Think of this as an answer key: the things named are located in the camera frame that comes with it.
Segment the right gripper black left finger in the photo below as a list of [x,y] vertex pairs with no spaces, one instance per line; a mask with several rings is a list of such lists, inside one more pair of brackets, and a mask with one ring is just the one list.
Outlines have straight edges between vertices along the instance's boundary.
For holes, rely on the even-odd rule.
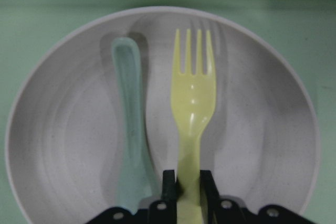
[[88,221],[91,224],[101,223],[177,223],[177,191],[175,171],[164,170],[161,198],[150,203],[147,209],[138,209],[135,214],[122,207],[112,207]]

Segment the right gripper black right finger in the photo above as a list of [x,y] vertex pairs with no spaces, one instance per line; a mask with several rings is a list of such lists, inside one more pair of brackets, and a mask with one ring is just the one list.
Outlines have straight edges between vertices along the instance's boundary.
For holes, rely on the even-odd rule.
[[280,205],[266,205],[255,214],[239,198],[221,196],[212,172],[200,171],[201,203],[205,223],[312,223]]

